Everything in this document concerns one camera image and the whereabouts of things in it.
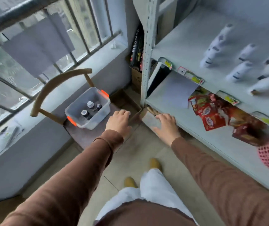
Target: white pants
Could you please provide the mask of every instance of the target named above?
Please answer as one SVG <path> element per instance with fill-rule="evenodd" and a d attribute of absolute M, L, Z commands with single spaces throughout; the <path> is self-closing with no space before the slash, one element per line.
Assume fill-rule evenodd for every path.
<path fill-rule="evenodd" d="M 109 211 L 116 209 L 125 202 L 135 199 L 144 199 L 153 203 L 157 203 L 166 207 L 176 208 L 191 217 L 195 223 L 190 211 L 178 197 L 169 182 L 159 169 L 150 169 L 145 172 L 141 178 L 140 188 L 126 187 L 111 198 L 101 209 L 96 220 L 100 220 Z"/>

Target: shelf post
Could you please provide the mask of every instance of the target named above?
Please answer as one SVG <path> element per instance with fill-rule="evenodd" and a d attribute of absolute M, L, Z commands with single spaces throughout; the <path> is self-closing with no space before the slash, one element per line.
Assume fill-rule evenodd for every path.
<path fill-rule="evenodd" d="M 141 85 L 141 106 L 145 105 L 147 97 L 148 80 L 151 67 L 151 52 L 155 44 L 156 26 L 159 13 L 159 0 L 148 0 L 147 4 L 147 26 L 144 35 L 143 71 Z"/>

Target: orange clip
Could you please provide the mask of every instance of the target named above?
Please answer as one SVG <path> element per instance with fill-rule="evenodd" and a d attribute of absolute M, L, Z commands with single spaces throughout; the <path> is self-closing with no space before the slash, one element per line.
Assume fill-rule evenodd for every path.
<path fill-rule="evenodd" d="M 77 126 L 76 122 L 73 121 L 73 119 L 72 119 L 71 117 L 68 116 L 67 118 L 68 118 L 68 120 L 69 120 L 73 125 Z"/>
<path fill-rule="evenodd" d="M 108 98 L 110 97 L 110 95 L 109 95 L 108 93 L 106 93 L 104 90 L 101 90 L 101 92 L 102 92 L 105 96 L 107 96 Z"/>

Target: bottle cap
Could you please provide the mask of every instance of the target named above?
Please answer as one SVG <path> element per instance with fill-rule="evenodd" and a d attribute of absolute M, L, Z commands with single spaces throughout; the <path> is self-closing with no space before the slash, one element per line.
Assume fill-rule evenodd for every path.
<path fill-rule="evenodd" d="M 88 108 L 92 108 L 92 107 L 94 107 L 94 106 L 95 106 L 95 105 L 94 105 L 93 102 L 91 102 L 91 101 L 87 102 L 87 107 L 88 107 Z"/>
<path fill-rule="evenodd" d="M 82 111 L 81 111 L 81 115 L 82 115 L 82 116 L 86 116 L 87 114 L 88 114 L 88 111 L 87 111 L 87 110 L 82 110 Z"/>

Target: metal railing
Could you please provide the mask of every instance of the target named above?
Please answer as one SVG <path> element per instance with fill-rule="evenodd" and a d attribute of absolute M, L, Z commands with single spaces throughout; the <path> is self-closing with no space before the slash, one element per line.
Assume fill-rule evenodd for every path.
<path fill-rule="evenodd" d="M 16 5 L 13 8 L 8 9 L 7 11 L 3 12 L 2 14 L 0 14 L 0 32 L 2 32 L 4 29 L 14 25 L 15 23 L 24 20 L 25 18 L 31 16 L 32 14 L 38 12 L 38 11 L 44 11 L 44 13 L 49 16 L 49 12 L 46 9 L 46 7 L 48 7 L 49 5 L 60 1 L 60 0 L 27 0 L 24 1 L 18 5 Z M 99 29 L 98 29 L 98 25 L 97 25 L 97 21 L 93 12 L 93 6 L 91 4 L 90 0 L 86 0 L 87 5 L 89 7 L 89 11 L 91 13 L 92 19 L 93 19 L 93 25 L 95 27 L 96 33 L 97 33 L 97 37 L 98 37 L 98 41 L 99 41 L 99 45 L 97 47 L 95 47 L 94 49 L 90 50 L 87 42 L 85 40 L 85 37 L 82 33 L 82 30 L 80 28 L 80 25 L 76 19 L 76 15 L 74 13 L 74 10 L 71 6 L 71 3 L 69 0 L 64 0 L 65 4 L 68 8 L 68 11 L 75 23 L 76 29 L 81 37 L 81 41 L 83 42 L 85 49 L 86 49 L 86 53 L 84 53 L 85 55 L 80 59 L 80 60 L 76 60 L 75 56 L 70 52 L 70 56 L 72 58 L 73 61 L 73 65 L 70 66 L 68 69 L 66 69 L 65 71 L 69 71 L 72 70 L 74 68 L 76 68 L 78 65 L 80 65 L 81 63 L 83 63 L 85 60 L 87 60 L 89 57 L 91 57 L 94 53 L 96 53 L 99 49 L 101 49 L 104 45 L 106 45 L 108 42 L 110 42 L 111 40 L 113 40 L 116 36 L 118 36 L 121 32 L 117 31 L 115 33 L 113 33 L 112 30 L 112 25 L 111 25 L 111 21 L 110 21 L 110 15 L 109 15 L 109 10 L 108 10 L 108 3 L 107 0 L 104 0 L 105 2 L 105 10 L 106 10 L 106 14 L 107 14 L 107 19 L 108 19 L 108 24 L 110 26 L 110 37 L 108 37 L 107 39 L 103 40 L 100 37 L 100 33 L 99 33 Z M 21 26 L 21 28 L 23 30 L 25 30 L 25 26 L 23 25 L 22 22 L 19 23 L 19 25 Z M 53 64 L 54 67 L 57 69 L 57 71 L 59 73 L 63 73 L 64 71 L 61 70 L 59 68 L 59 66 L 54 63 Z M 42 82 L 43 84 L 46 84 L 46 82 L 38 77 L 37 78 L 40 82 Z M 17 91 L 18 93 L 20 93 L 21 95 L 23 95 L 24 97 L 27 98 L 27 100 L 25 102 L 23 102 L 21 105 L 19 105 L 17 108 L 12 109 L 12 108 L 6 108 L 3 105 L 0 105 L 0 109 L 3 109 L 5 111 L 8 112 L 8 115 L 6 115 L 5 117 L 3 117 L 0 120 L 0 126 L 3 125 L 5 122 L 7 122 L 9 119 L 11 119 L 16 113 L 18 113 L 19 111 L 21 111 L 23 108 L 25 108 L 26 106 L 28 106 L 31 102 L 33 102 L 33 100 L 35 100 L 36 96 L 39 94 L 39 92 L 36 92 L 33 96 L 27 94 L 26 92 L 24 92 L 22 89 L 16 87 L 14 84 L 12 84 L 11 82 L 7 81 L 6 79 L 2 78 L 0 76 L 0 82 L 6 84 L 8 87 L 12 88 L 13 90 Z"/>

